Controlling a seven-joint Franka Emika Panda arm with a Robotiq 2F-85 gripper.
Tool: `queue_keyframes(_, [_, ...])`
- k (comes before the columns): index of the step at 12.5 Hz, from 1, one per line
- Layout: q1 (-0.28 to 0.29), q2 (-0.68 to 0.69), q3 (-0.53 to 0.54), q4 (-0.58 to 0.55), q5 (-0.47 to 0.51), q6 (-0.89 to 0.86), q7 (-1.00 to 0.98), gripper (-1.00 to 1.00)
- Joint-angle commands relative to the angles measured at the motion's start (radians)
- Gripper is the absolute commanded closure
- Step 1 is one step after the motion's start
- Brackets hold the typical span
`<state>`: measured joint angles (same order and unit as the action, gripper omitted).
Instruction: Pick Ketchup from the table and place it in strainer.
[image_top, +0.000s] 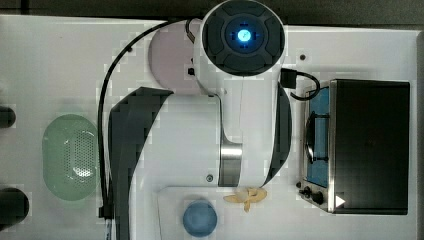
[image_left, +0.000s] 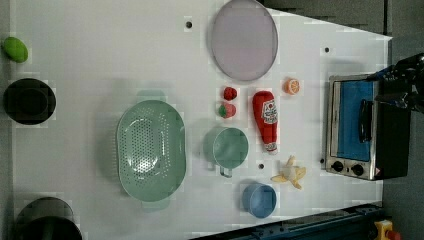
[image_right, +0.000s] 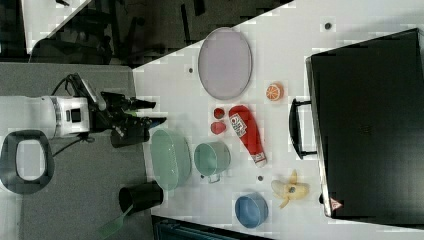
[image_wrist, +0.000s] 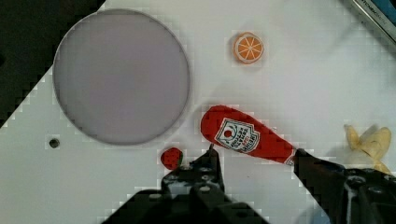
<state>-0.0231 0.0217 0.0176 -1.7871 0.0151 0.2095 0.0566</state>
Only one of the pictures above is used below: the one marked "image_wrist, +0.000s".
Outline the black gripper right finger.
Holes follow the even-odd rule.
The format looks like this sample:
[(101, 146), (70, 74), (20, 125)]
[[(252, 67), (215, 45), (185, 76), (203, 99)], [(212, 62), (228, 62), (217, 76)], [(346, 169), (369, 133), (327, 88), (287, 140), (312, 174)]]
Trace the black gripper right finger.
[(375, 169), (347, 169), (299, 148), (294, 173), (331, 224), (396, 224), (396, 182)]

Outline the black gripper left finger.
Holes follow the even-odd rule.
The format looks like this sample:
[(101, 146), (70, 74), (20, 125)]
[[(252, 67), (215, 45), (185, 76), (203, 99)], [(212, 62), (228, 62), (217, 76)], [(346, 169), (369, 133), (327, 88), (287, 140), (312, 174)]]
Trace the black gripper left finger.
[(213, 144), (198, 159), (187, 165), (181, 165), (161, 181), (161, 194), (165, 200), (189, 195), (194, 188), (204, 189), (205, 193), (209, 191), (220, 195), (225, 193), (219, 153), (214, 149)]

